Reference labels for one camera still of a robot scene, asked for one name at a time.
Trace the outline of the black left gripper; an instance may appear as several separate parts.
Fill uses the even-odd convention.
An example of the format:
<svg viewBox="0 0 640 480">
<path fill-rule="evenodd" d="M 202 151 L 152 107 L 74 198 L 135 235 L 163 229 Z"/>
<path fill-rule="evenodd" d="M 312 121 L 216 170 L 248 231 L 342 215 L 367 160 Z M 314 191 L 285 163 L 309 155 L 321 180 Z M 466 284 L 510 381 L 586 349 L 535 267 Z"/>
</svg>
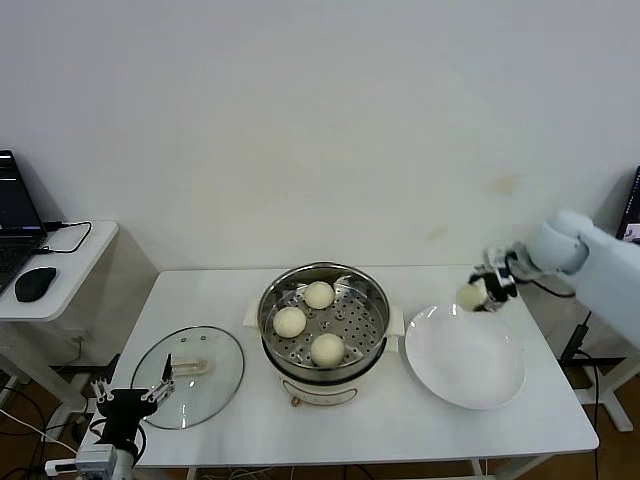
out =
<svg viewBox="0 0 640 480">
<path fill-rule="evenodd" d="M 105 419 L 99 443 L 134 446 L 140 421 L 154 414 L 158 409 L 157 403 L 163 403 L 175 389 L 172 355 L 167 355 L 158 386 L 148 391 L 115 389 L 111 393 L 110 384 L 119 359 L 120 354 L 116 354 L 91 381 L 98 411 Z"/>
</svg>

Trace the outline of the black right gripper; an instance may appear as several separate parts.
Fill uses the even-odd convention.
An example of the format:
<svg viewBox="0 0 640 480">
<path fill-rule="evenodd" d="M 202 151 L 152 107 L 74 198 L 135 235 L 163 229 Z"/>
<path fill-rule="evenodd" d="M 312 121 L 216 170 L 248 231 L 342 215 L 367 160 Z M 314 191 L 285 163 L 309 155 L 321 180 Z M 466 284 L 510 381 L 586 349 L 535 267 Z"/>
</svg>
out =
<svg viewBox="0 0 640 480">
<path fill-rule="evenodd" d="M 484 280 L 490 299 L 476 306 L 475 312 L 497 312 L 518 296 L 516 280 L 509 265 L 512 257 L 513 251 L 502 247 L 491 247 L 483 252 L 484 269 L 475 270 L 467 283 L 473 285 Z"/>
</svg>

